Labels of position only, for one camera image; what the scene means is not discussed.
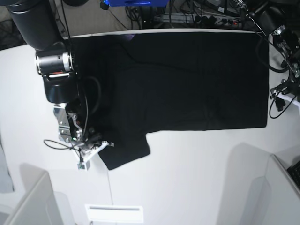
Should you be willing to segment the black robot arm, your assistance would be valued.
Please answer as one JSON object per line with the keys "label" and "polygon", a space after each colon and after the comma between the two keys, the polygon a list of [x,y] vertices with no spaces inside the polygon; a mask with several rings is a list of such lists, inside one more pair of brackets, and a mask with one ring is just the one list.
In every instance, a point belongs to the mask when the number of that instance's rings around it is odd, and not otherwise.
{"label": "black robot arm", "polygon": [[2,0],[24,41],[35,49],[37,72],[43,78],[45,95],[53,103],[59,137],[67,149],[91,152],[102,146],[102,137],[89,131],[91,114],[83,81],[77,73],[70,39],[58,29],[47,0]]}

